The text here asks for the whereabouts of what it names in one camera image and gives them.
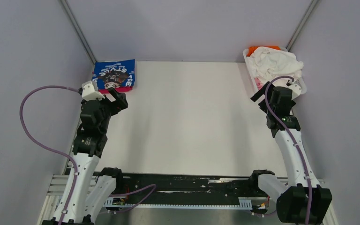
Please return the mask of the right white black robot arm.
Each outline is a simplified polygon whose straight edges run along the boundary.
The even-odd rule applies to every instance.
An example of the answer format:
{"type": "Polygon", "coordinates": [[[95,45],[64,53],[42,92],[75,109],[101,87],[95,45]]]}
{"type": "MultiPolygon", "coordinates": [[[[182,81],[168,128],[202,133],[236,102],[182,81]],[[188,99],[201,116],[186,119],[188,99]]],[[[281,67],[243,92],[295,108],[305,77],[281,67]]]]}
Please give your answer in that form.
{"type": "Polygon", "coordinates": [[[276,204],[276,212],[283,223],[320,225],[332,200],[331,191],[323,188],[314,175],[302,143],[301,127],[291,115],[295,102],[293,91],[286,87],[265,84],[252,97],[267,114],[267,127],[277,143],[286,168],[287,184],[274,172],[254,170],[250,176],[250,192],[266,193],[276,204]]]}

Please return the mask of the orange t shirt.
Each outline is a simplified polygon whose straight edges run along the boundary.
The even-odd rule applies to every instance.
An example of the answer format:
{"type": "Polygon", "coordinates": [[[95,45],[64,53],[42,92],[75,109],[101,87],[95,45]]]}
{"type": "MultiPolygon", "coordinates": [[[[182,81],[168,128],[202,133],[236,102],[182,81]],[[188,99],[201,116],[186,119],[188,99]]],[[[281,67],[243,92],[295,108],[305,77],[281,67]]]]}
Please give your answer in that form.
{"type": "MultiPolygon", "coordinates": [[[[247,56],[247,57],[250,57],[250,55],[258,48],[259,46],[251,46],[248,48],[248,53],[245,53],[244,55],[247,56]]],[[[266,46],[268,48],[272,48],[272,49],[276,49],[276,50],[281,50],[281,48],[279,46],[274,46],[274,45],[271,45],[271,46],[266,46]]]]}

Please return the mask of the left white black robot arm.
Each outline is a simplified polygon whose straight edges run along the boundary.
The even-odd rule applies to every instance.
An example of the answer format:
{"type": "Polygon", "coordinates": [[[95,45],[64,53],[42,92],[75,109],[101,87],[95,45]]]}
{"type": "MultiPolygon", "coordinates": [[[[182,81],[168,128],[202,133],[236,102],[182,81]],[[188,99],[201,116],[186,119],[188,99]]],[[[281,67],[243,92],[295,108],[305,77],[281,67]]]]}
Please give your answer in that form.
{"type": "Polygon", "coordinates": [[[82,89],[81,123],[70,156],[72,167],[59,205],[52,218],[42,222],[44,225],[93,225],[109,194],[124,190],[121,169],[111,167],[102,170],[96,186],[89,190],[108,140],[110,118],[128,107],[124,93],[114,88],[107,92],[114,100],[93,88],[82,89]]]}

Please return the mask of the aluminium frame rail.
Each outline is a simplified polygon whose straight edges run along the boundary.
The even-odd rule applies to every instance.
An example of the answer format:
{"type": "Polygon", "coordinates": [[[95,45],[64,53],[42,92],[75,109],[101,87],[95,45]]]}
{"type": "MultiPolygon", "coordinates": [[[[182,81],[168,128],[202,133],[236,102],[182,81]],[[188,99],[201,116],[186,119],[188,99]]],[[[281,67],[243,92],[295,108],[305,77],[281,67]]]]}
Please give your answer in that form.
{"type": "MultiPolygon", "coordinates": [[[[68,181],[69,176],[68,175],[54,175],[51,181],[51,184],[48,188],[47,197],[44,202],[43,209],[41,210],[41,213],[38,218],[37,225],[42,225],[43,220],[48,220],[53,217],[54,211],[60,204],[59,199],[63,196],[66,183],[68,181]]],[[[125,197],[109,197],[103,204],[103,207],[108,208],[126,208],[131,207],[135,205],[124,203],[122,205],[115,205],[114,203],[119,199],[125,197]]],[[[249,197],[240,197],[239,198],[239,204],[238,205],[229,205],[229,206],[219,206],[219,205],[196,205],[196,206],[190,206],[190,205],[161,205],[161,204],[144,204],[141,203],[138,207],[139,208],[156,208],[156,209],[207,209],[207,210],[250,210],[251,208],[255,207],[253,204],[257,203],[259,200],[253,200],[249,197]]],[[[336,218],[336,215],[334,213],[334,209],[332,205],[329,206],[328,211],[321,223],[322,225],[339,225],[338,220],[336,218]]]]}

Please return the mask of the blue folded graphic t shirt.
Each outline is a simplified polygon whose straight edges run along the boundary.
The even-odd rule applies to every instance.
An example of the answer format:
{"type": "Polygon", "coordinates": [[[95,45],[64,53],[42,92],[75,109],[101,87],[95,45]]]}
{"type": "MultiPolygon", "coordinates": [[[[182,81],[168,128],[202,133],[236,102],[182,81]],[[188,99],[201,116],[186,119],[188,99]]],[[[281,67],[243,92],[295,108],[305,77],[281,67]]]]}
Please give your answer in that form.
{"type": "Polygon", "coordinates": [[[135,59],[96,62],[92,80],[99,90],[132,88],[135,84],[135,59]]]}

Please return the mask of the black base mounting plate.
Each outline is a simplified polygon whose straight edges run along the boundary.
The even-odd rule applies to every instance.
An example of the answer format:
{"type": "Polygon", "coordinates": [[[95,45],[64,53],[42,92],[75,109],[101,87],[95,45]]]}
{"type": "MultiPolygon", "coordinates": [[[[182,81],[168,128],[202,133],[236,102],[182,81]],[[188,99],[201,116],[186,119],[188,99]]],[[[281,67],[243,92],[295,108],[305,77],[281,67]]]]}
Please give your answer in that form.
{"type": "Polygon", "coordinates": [[[114,194],[125,203],[161,205],[238,205],[240,197],[267,201],[254,177],[124,173],[114,194]]]}

